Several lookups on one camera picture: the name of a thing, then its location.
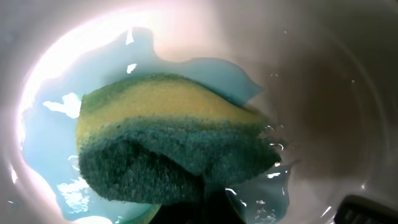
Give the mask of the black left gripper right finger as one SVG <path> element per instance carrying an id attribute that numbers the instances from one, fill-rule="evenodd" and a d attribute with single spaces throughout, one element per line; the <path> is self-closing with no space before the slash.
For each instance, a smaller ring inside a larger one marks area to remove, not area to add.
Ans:
<path id="1" fill-rule="evenodd" d="M 340 203 L 335 224 L 397 224 L 397 211 L 360 195 L 348 195 Z"/>

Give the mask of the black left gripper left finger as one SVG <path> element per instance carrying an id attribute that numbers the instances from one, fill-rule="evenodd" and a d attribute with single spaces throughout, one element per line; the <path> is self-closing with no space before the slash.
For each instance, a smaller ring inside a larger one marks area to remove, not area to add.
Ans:
<path id="1" fill-rule="evenodd" d="M 245 224 L 231 190 L 217 191 L 197 203 L 162 205 L 157 224 Z"/>

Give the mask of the white plate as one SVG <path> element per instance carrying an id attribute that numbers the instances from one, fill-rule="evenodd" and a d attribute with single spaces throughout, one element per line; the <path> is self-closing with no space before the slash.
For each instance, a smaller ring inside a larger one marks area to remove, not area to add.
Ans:
<path id="1" fill-rule="evenodd" d="M 397 211 L 396 1 L 2 1 L 1 222 L 157 223 L 80 175 L 83 95 L 179 73 L 269 117 L 282 161 L 229 187 L 245 223 Z"/>

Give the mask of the yellow green sponge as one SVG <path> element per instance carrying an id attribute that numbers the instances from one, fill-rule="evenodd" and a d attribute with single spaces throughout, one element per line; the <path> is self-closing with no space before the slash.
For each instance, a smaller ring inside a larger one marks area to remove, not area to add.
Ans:
<path id="1" fill-rule="evenodd" d="M 82 98 L 80 175 L 110 201 L 197 203 L 282 160 L 266 123 L 180 75 L 127 78 Z"/>

